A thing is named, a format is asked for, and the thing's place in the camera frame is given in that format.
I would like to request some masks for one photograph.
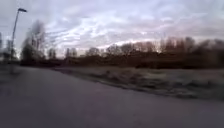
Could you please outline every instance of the cloudy sky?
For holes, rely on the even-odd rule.
[[[224,36],[223,0],[0,0],[4,39],[12,33],[18,7],[28,10],[18,21],[18,48],[37,19],[59,49],[167,36]]]

